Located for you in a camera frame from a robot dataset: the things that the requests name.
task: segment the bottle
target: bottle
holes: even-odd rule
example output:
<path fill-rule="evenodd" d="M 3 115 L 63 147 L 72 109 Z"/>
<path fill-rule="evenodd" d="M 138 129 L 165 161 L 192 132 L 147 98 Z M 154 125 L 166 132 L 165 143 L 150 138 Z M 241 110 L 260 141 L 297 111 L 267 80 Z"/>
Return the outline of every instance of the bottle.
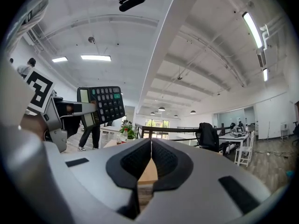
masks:
<path fill-rule="evenodd" d="M 121 134 L 121 143 L 126 143 L 128 139 L 128 129 L 125 129 L 125 131 Z"/>

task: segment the person's leg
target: person's leg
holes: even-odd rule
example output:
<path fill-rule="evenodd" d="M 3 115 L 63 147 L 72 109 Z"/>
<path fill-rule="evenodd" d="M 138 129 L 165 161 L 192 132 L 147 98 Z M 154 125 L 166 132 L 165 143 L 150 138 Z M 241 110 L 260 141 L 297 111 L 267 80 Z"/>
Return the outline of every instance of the person's leg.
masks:
<path fill-rule="evenodd" d="M 91 131 L 92 131 L 91 129 L 85 129 L 85 131 L 80 139 L 80 142 L 79 142 L 79 147 L 81 148 L 80 150 L 82 150 L 82 148 L 84 147 Z"/>
<path fill-rule="evenodd" d="M 93 148 L 99 148 L 99 140 L 100 140 L 100 127 L 94 127 L 92 129 L 93 133 Z"/>

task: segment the window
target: window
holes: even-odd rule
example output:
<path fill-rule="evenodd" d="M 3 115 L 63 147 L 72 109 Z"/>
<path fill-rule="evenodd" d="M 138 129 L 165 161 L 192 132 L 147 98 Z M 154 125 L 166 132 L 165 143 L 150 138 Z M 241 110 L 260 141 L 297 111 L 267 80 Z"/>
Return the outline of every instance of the window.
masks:
<path fill-rule="evenodd" d="M 146 119 L 145 126 L 157 127 L 157 128 L 169 128 L 169 120 L 159 120 L 159 119 Z M 144 138 L 149 137 L 149 132 L 144 132 Z M 153 132 L 152 138 L 168 139 L 168 133 L 166 132 Z"/>
<path fill-rule="evenodd" d="M 169 120 L 146 119 L 145 120 L 145 126 L 159 127 L 159 128 L 169 128 Z"/>

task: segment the calculator keypad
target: calculator keypad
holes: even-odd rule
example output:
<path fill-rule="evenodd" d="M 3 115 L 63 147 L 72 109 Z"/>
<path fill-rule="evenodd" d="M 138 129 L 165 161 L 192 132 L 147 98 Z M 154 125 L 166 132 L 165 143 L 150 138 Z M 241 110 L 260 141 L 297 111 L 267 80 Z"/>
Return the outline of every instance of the calculator keypad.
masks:
<path fill-rule="evenodd" d="M 97 103 L 97 120 L 100 124 L 122 118 L 125 115 L 119 87 L 89 87 L 88 90 L 90 101 Z"/>

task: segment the white stool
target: white stool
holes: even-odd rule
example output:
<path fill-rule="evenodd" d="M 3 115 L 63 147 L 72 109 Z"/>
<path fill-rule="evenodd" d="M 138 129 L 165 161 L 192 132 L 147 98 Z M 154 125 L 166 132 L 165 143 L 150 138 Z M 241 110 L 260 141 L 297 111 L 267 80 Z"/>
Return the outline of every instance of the white stool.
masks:
<path fill-rule="evenodd" d="M 248 167 L 248 164 L 251 162 L 253 142 L 254 142 L 254 134 L 255 134 L 255 131 L 252 131 L 249 146 L 241 146 L 241 147 L 236 149 L 236 151 L 235 151 L 235 163 L 238 164 L 238 166 L 240 164 L 245 164 Z M 238 152 L 239 152 L 239 155 L 241 155 L 240 163 L 238 163 L 238 161 L 237 161 Z M 248 152 L 247 158 L 242 158 L 242 152 Z"/>

